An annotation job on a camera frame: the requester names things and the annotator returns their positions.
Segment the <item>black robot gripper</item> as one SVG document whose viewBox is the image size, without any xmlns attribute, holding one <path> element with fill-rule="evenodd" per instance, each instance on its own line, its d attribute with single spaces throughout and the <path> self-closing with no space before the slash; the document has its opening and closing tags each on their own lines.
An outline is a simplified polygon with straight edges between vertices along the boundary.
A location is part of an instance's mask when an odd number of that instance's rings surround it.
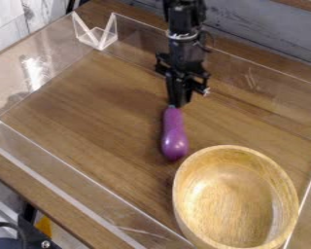
<svg viewBox="0 0 311 249">
<path fill-rule="evenodd" d="M 180 108 L 190 102 L 193 91 L 206 95 L 209 73 L 202 69 L 205 33 L 168 37 L 168 53 L 156 53 L 154 71 L 165 76 L 168 104 Z"/>
</svg>

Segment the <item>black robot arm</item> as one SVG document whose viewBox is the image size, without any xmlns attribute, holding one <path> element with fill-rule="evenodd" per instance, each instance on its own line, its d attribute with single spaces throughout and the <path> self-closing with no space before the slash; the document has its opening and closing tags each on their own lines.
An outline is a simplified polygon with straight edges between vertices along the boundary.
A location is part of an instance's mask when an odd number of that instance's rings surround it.
<svg viewBox="0 0 311 249">
<path fill-rule="evenodd" d="M 154 71 L 165 77 L 168 105 L 180 108 L 190 102 L 193 92 L 205 95 L 208 91 L 204 0 L 162 0 L 162 11 L 168 53 L 154 54 Z"/>
</svg>

